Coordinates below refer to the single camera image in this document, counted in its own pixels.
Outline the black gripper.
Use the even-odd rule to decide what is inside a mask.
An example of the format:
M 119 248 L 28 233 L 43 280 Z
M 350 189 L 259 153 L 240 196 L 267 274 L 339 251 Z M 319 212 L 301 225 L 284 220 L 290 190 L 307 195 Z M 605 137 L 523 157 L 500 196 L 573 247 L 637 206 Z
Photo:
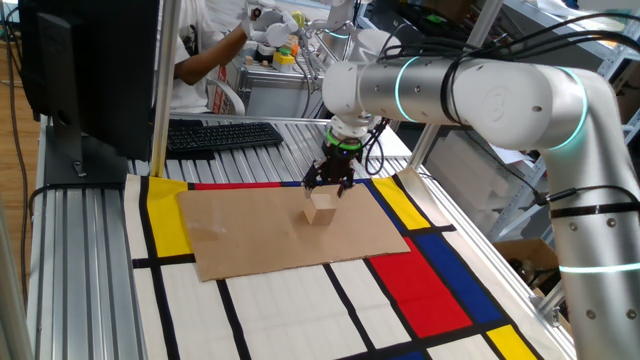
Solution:
M 304 195 L 310 199 L 313 191 L 323 182 L 324 184 L 338 184 L 337 197 L 341 198 L 347 190 L 354 186 L 355 170 L 352 167 L 352 161 L 358 158 L 358 151 L 326 144 L 322 145 L 322 150 L 325 160 L 321 164 L 313 161 L 301 181 Z

